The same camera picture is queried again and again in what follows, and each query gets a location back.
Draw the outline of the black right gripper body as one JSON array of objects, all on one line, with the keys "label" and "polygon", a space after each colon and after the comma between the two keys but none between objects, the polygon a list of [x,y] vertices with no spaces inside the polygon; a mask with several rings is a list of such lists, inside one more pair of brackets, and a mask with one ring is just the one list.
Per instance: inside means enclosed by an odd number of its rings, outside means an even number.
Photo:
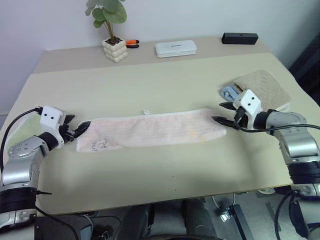
[{"label": "black right gripper body", "polygon": [[246,115],[246,110],[242,106],[235,111],[233,120],[233,127],[236,130],[251,130],[249,126],[249,117]]}]

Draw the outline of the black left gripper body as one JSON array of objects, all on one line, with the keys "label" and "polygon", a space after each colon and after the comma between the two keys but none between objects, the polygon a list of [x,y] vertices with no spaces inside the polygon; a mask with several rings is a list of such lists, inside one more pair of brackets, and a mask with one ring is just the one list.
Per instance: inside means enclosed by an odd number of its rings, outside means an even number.
[{"label": "black left gripper body", "polygon": [[65,144],[74,140],[74,132],[69,130],[69,124],[64,124],[64,120],[58,130]]}]

